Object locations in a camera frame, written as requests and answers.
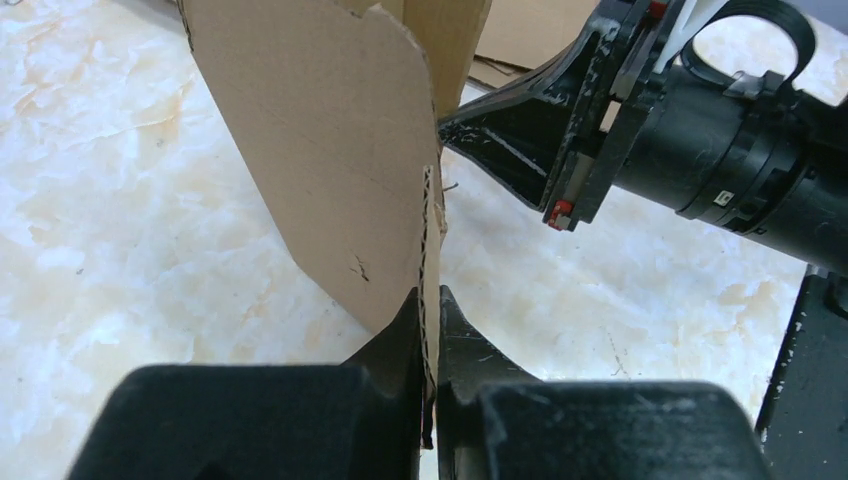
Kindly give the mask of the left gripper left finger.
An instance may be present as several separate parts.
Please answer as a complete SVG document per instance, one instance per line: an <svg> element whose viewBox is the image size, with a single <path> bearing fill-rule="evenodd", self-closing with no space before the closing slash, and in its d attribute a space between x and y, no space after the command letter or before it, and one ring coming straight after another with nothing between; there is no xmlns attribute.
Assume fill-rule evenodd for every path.
<svg viewBox="0 0 848 480"><path fill-rule="evenodd" d="M414 479L419 295L337 365L139 368L113 390L73 479Z"/></svg>

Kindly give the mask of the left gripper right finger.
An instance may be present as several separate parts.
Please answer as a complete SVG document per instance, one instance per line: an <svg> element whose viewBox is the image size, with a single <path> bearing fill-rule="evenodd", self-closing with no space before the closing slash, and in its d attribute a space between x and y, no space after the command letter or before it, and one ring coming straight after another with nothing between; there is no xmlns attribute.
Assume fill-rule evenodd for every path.
<svg viewBox="0 0 848 480"><path fill-rule="evenodd" d="M768 479L745 412L690 381L543 381L442 288L436 400L443 479Z"/></svg>

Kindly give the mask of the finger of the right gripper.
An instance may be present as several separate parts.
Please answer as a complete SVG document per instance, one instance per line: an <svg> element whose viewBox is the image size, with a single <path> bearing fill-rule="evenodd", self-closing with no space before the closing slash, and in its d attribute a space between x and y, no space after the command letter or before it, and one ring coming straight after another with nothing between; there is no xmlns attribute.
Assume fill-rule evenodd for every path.
<svg viewBox="0 0 848 480"><path fill-rule="evenodd" d="M562 171L563 145L599 128L600 34L583 32L542 66L438 121L442 144L518 200L544 211Z"/></svg>

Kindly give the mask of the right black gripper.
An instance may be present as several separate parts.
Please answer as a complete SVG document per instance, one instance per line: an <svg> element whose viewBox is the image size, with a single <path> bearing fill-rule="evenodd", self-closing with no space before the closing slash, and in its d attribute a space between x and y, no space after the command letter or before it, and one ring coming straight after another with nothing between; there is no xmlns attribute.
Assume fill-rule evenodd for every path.
<svg viewBox="0 0 848 480"><path fill-rule="evenodd" d="M604 1L549 71L581 83L546 186L545 220L572 230L618 186L755 243L847 270L847 108L793 86L793 75L725 74L694 48L721 20L783 31L810 63L810 22L783 1L637 1L624 19Z"/></svg>

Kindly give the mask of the brown cardboard box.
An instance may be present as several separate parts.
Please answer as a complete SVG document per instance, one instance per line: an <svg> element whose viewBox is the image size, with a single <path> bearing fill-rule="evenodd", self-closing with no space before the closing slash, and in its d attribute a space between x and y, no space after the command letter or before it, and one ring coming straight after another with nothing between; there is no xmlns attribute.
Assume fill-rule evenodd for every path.
<svg viewBox="0 0 848 480"><path fill-rule="evenodd" d="M486 1L182 1L196 64L298 265L378 332L419 292L438 369L445 235L437 122Z"/></svg>

